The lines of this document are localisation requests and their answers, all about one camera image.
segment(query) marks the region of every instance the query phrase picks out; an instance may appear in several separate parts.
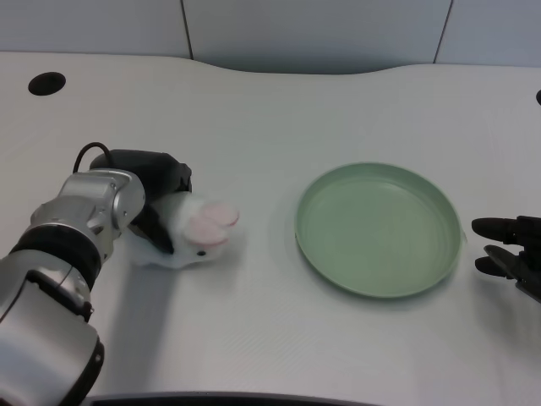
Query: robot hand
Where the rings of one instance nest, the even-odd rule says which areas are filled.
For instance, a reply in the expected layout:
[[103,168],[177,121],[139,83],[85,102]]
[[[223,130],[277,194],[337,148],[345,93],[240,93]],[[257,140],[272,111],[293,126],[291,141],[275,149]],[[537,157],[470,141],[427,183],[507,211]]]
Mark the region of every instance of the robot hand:
[[516,279],[517,288],[541,303],[541,218],[478,218],[472,229],[487,239],[524,247],[519,255],[513,255],[487,245],[484,250],[489,256],[477,259],[475,266],[488,275]]
[[[77,172],[82,155],[104,156]],[[92,388],[104,360],[90,291],[113,240],[137,227],[167,250],[149,203],[191,189],[191,171],[168,154],[86,146],[58,196],[41,205],[0,261],[0,403],[71,406]]]

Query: white table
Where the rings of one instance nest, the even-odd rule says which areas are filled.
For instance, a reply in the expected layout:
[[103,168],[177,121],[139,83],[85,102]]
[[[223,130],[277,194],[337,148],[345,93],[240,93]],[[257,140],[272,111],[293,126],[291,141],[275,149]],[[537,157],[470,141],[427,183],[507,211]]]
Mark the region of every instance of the white table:
[[[37,74],[66,86],[32,96]],[[224,261],[132,269],[116,244],[92,292],[106,362],[91,394],[245,391],[388,406],[541,404],[541,306],[474,271],[476,217],[541,216],[541,69],[425,65],[351,76],[250,74],[175,58],[0,54],[0,245],[59,191],[79,148],[166,151],[194,190],[235,202]],[[88,165],[89,159],[83,162]],[[292,219],[321,173],[359,161],[425,175],[467,244],[412,299],[317,277]]]

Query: white plush toy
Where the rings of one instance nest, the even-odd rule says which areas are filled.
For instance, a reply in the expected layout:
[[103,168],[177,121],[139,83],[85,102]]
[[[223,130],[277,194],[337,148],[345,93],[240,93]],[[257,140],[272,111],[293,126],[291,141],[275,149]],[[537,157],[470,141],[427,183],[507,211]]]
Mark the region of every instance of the white plush toy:
[[130,260],[135,265],[157,264],[168,268],[214,260],[223,252],[238,210],[222,201],[207,200],[189,192],[166,195],[152,207],[160,216],[174,248],[173,254],[159,251],[146,239],[127,230]]

